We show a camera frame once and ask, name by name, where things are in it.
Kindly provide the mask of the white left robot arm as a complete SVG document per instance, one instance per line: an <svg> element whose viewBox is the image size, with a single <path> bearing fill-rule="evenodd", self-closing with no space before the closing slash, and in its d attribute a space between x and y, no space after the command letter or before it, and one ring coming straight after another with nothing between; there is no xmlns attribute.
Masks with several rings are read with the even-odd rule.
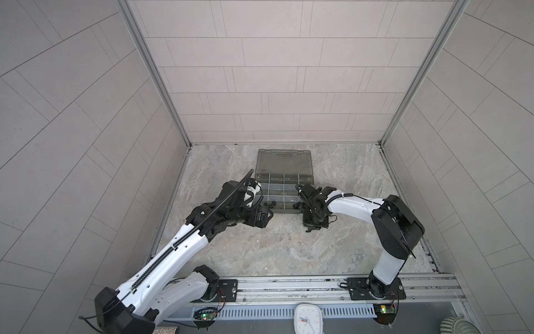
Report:
<svg viewBox="0 0 534 334"><path fill-rule="evenodd" d="M262 186L251 173L226 182L214 201L193 209L172 240L137 274L116 289L104 288L95 298L95 314L80 320L97 333L152 333L191 302L222 301L220 277L207 265L185 278L176 275L227 227L265 228L273 213L261 208L262 200Z"/></svg>

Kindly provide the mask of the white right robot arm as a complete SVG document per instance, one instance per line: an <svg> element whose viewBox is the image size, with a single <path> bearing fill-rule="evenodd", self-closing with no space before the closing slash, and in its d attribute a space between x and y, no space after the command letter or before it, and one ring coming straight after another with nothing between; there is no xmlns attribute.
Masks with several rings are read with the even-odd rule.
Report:
<svg viewBox="0 0 534 334"><path fill-rule="evenodd" d="M329 228L330 219L340 214L374 226L382 245L379 260L365 281L348 280L345 288L361 298L400 300L406 297L400 288L399 273L414 255L413 250L424 236L425 228L398 196L370 199L331 186L316 189L311 185L297 185L296 191L301 202L295 207L303 213L307 232Z"/></svg>

